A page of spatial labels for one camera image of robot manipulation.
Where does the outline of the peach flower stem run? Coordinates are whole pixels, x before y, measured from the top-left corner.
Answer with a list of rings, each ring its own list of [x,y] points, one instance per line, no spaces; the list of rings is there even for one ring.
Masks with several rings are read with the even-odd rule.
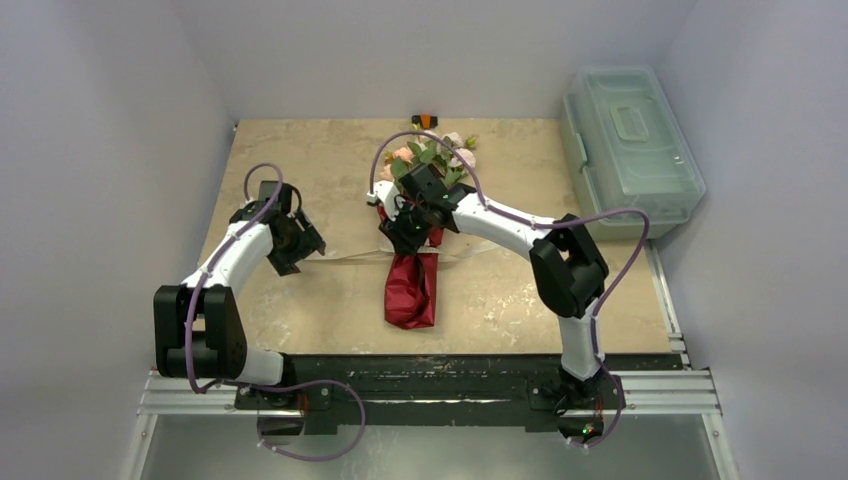
[[[413,168],[415,159],[414,151],[408,146],[389,152],[379,173],[379,179],[389,182],[399,180]]]

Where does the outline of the dark red wrapping paper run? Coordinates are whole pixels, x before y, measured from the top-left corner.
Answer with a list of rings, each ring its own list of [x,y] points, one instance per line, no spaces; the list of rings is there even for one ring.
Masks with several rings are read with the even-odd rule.
[[[404,330],[431,328],[436,323],[437,253],[395,255],[384,287],[384,320]]]

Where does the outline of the pale pink flower stem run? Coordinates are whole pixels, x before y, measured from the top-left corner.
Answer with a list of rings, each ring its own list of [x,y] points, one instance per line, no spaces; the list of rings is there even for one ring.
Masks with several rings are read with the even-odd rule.
[[[452,186],[468,177],[469,171],[476,167],[476,138],[472,136],[464,139],[457,132],[450,132],[442,135],[441,140],[448,147],[439,147],[439,165],[445,184]]]

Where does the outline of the white flower stem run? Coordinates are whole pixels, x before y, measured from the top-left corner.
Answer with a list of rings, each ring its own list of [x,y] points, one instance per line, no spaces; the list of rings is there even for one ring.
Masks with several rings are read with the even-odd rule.
[[[431,130],[424,129],[418,123],[410,125],[412,131],[424,131],[426,135],[415,135],[414,139],[406,143],[407,148],[411,151],[411,165],[419,164],[434,164],[438,156],[438,142],[434,139],[435,133]]]

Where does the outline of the cream ribbon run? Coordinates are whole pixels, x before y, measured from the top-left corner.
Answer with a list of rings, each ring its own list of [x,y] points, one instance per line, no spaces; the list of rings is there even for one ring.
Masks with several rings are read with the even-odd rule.
[[[439,247],[424,246],[418,250],[418,254],[432,254],[436,255],[441,263],[454,263],[497,249],[499,249],[499,246],[494,242],[482,241],[474,245],[469,244],[465,248],[453,253]],[[305,259],[305,262],[338,265],[367,265],[390,262],[394,256],[395,252],[391,246],[388,243],[382,243],[376,250],[351,255],[339,256],[336,255],[335,251],[331,251],[329,254],[325,255],[312,254]]]

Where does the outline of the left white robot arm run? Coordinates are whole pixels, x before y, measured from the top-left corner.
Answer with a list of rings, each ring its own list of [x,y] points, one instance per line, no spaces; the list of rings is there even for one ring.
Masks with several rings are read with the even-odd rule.
[[[178,285],[154,294],[156,367],[164,377],[247,384],[272,408],[297,399],[292,358],[249,345],[237,297],[268,261],[278,276],[299,273],[298,262],[326,244],[302,209],[299,190],[264,181],[259,197],[230,218],[224,239]]]

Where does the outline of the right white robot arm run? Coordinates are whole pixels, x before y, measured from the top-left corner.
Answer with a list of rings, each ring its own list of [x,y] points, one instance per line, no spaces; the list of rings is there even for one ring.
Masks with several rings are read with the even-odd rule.
[[[536,292],[559,325],[563,353],[555,409],[600,404],[605,355],[595,309],[609,268],[578,217],[533,217],[472,186],[448,187],[432,165],[414,167],[398,183],[374,182],[366,201],[383,209],[379,229],[397,254],[418,253],[431,233],[443,229],[479,237],[528,261]]]

